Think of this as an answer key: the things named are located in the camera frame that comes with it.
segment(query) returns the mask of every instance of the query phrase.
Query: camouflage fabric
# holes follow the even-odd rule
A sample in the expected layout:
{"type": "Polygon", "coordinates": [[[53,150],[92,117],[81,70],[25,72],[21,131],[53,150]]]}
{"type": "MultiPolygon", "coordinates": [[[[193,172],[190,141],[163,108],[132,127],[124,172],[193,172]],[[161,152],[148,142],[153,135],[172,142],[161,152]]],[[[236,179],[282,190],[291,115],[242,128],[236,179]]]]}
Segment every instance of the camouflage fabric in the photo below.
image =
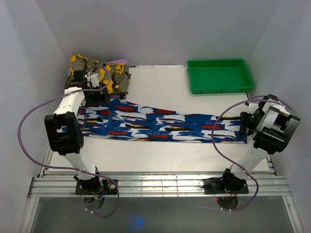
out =
{"type": "MultiPolygon", "coordinates": [[[[72,55],[70,62],[70,75],[67,78],[66,83],[69,83],[73,80],[73,71],[75,70],[84,70],[87,71],[93,66],[105,67],[106,70],[110,73],[112,82],[108,85],[108,94],[111,95],[120,95],[125,96],[127,93],[127,87],[130,82],[131,74],[128,73],[128,66],[125,63],[113,64],[105,63],[98,60],[93,60],[82,55],[72,55]]],[[[101,75],[99,82],[101,85],[106,85],[109,80],[109,74],[105,70],[100,68],[93,68],[91,71],[93,73],[99,73],[101,75]]]]}

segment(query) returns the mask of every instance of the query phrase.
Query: blue fabric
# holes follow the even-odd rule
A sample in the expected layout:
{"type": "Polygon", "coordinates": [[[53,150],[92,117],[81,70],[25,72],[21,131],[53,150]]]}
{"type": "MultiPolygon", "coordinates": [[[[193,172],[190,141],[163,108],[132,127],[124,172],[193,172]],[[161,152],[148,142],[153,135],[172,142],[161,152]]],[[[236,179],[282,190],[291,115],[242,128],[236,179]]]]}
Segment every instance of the blue fabric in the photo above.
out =
{"type": "MultiPolygon", "coordinates": [[[[216,117],[184,114],[115,99],[99,107],[81,105],[78,122],[84,135],[119,140],[211,142],[216,117]]],[[[239,134],[239,117],[223,117],[214,132],[216,142],[247,143],[239,134]]]]}

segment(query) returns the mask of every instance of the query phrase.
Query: white enclosure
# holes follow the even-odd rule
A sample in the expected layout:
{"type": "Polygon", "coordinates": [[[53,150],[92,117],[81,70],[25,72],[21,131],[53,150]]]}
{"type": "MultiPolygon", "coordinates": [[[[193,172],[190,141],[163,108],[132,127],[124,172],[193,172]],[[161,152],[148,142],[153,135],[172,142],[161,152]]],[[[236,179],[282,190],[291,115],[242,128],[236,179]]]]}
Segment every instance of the white enclosure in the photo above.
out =
{"type": "MultiPolygon", "coordinates": [[[[305,232],[311,192],[310,0],[2,0],[0,232],[18,232],[32,177],[39,167],[22,153],[23,115],[63,91],[72,53],[135,65],[185,65],[190,59],[243,58],[256,89],[292,106],[301,123],[286,150],[273,156],[286,175],[305,232]]],[[[48,145],[43,117],[23,127],[31,155],[43,161],[48,145]]]]}

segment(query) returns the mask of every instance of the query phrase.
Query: plastic tray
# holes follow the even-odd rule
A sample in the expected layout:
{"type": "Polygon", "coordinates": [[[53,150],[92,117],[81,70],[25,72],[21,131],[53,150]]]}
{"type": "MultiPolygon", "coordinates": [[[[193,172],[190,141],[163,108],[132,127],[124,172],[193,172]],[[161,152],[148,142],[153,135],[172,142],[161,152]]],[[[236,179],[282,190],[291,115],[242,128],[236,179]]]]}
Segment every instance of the plastic tray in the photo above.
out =
{"type": "Polygon", "coordinates": [[[243,59],[189,60],[193,94],[242,93],[255,87],[243,59]]]}

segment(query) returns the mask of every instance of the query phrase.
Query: wire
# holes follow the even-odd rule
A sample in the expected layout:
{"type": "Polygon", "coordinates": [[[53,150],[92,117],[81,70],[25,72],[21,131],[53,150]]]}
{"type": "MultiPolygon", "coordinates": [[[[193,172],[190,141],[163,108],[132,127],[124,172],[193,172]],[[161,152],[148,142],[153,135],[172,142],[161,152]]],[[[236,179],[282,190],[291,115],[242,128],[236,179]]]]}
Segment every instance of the wire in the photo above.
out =
{"type": "MultiPolygon", "coordinates": [[[[258,191],[259,191],[259,184],[258,184],[258,182],[257,182],[257,180],[248,172],[248,171],[246,171],[246,169],[242,166],[242,165],[240,165],[240,164],[238,164],[237,162],[235,162],[235,161],[233,161],[232,159],[230,159],[230,158],[228,158],[227,156],[225,156],[218,148],[217,148],[217,146],[216,146],[216,143],[215,143],[215,138],[214,138],[214,131],[215,131],[215,128],[216,128],[216,125],[217,125],[217,123],[219,122],[219,120],[223,117],[223,115],[224,114],[226,114],[229,110],[231,110],[232,108],[234,108],[234,107],[236,107],[236,106],[238,106],[238,105],[240,105],[240,104],[243,104],[243,103],[248,103],[248,102],[253,102],[253,101],[262,101],[262,102],[270,102],[270,103],[275,103],[275,104],[286,104],[286,103],[280,103],[280,102],[276,102],[276,101],[273,101],[273,100],[261,100],[261,99],[256,99],[256,98],[258,98],[258,97],[262,97],[262,96],[256,96],[256,97],[254,97],[254,98],[251,98],[251,99],[248,99],[248,100],[244,100],[244,101],[241,101],[241,102],[238,102],[238,103],[236,103],[236,104],[233,104],[232,106],[230,106],[229,108],[227,108],[226,110],[224,110],[223,111],[223,113],[221,113],[220,115],[219,115],[219,117],[216,119],[216,121],[215,121],[215,123],[214,123],[214,125],[213,125],[213,128],[212,128],[212,132],[211,132],[211,140],[212,140],[212,144],[213,144],[213,146],[214,146],[214,148],[215,148],[215,150],[223,157],[223,158],[225,158],[226,160],[228,160],[228,161],[230,161],[230,162],[232,162],[233,164],[235,164],[236,166],[238,166],[239,168],[241,168],[254,182],[255,182],[255,184],[256,184],[256,191],[254,192],[254,195],[251,197],[251,199],[246,203],[246,204],[244,204],[243,206],[240,206],[240,207],[238,207],[238,208],[236,208],[236,209],[223,209],[223,210],[226,210],[226,211],[238,211],[238,210],[242,210],[242,209],[244,209],[246,206],[248,206],[254,199],[255,199],[255,197],[257,196],[257,193],[258,193],[258,191]]],[[[205,206],[198,206],[198,205],[196,205],[197,207],[199,207],[199,208],[204,208],[204,209],[217,209],[217,208],[213,208],[213,207],[205,207],[205,206]]]]}
{"type": "Polygon", "coordinates": [[[80,89],[80,90],[74,90],[74,91],[72,91],[72,92],[70,92],[70,93],[61,95],[61,96],[56,97],[56,98],[54,98],[54,99],[52,99],[52,100],[46,101],[46,102],[44,102],[44,103],[38,105],[37,107],[34,107],[34,108],[31,109],[29,112],[27,112],[27,113],[25,114],[25,116],[22,118],[22,120],[20,121],[20,123],[19,123],[19,125],[18,125],[18,129],[17,129],[17,138],[18,138],[19,145],[20,145],[21,149],[23,150],[23,152],[25,153],[25,155],[27,156],[27,158],[30,159],[33,163],[35,163],[35,164],[37,164],[37,165],[39,165],[39,166],[43,166],[43,167],[46,167],[46,168],[53,168],[53,169],[75,170],[75,171],[78,171],[78,172],[83,172],[83,173],[85,173],[85,174],[87,174],[87,175],[90,175],[90,176],[98,176],[98,177],[101,177],[101,178],[104,178],[104,179],[107,179],[107,180],[111,181],[111,182],[116,186],[117,196],[118,196],[118,197],[117,197],[117,203],[116,203],[116,206],[115,206],[114,210],[113,210],[110,214],[108,214],[108,215],[103,215],[103,214],[98,213],[98,212],[95,212],[95,211],[92,212],[92,213],[94,213],[94,214],[96,214],[96,215],[99,215],[99,216],[101,216],[101,217],[109,217],[109,216],[112,216],[112,215],[115,213],[115,211],[116,211],[117,208],[118,208],[118,204],[119,204],[119,202],[120,202],[119,188],[118,188],[117,183],[116,183],[113,179],[111,179],[110,177],[101,175],[101,174],[95,174],[95,173],[91,173],[91,172],[84,171],[84,170],[81,171],[80,169],[74,168],[74,167],[67,167],[67,166],[51,166],[51,165],[43,164],[43,163],[37,161],[36,159],[34,159],[34,158],[27,152],[27,150],[25,149],[24,144],[23,144],[23,142],[22,142],[22,140],[21,140],[21,127],[22,127],[22,125],[23,125],[25,119],[26,119],[32,112],[34,112],[35,110],[37,110],[38,108],[40,108],[40,107],[42,107],[42,106],[44,106],[44,105],[46,105],[46,104],[52,103],[52,102],[54,102],[54,101],[56,101],[56,100],[62,99],[63,97],[68,96],[68,95],[73,94],[73,93],[76,93],[76,92],[81,92],[81,91],[95,92],[95,91],[101,91],[101,90],[104,90],[105,88],[107,88],[107,86],[111,83],[111,75],[110,75],[110,73],[106,70],[106,68],[104,68],[104,67],[100,67],[100,68],[102,68],[103,70],[105,70],[105,71],[109,74],[109,81],[108,81],[108,83],[107,83],[105,86],[103,86],[103,87],[101,87],[101,88],[99,88],[99,89],[80,89]]]}
{"type": "MultiPolygon", "coordinates": [[[[260,98],[260,97],[265,97],[264,95],[261,95],[261,96],[255,96],[255,97],[252,97],[252,98],[249,98],[249,100],[251,100],[251,99],[255,99],[255,98],[260,98]]],[[[288,105],[286,102],[284,102],[284,101],[282,101],[282,100],[280,100],[280,99],[277,99],[277,101],[280,101],[285,107],[287,107],[288,109],[292,109],[291,107],[290,107],[290,105],[288,105]]]]}

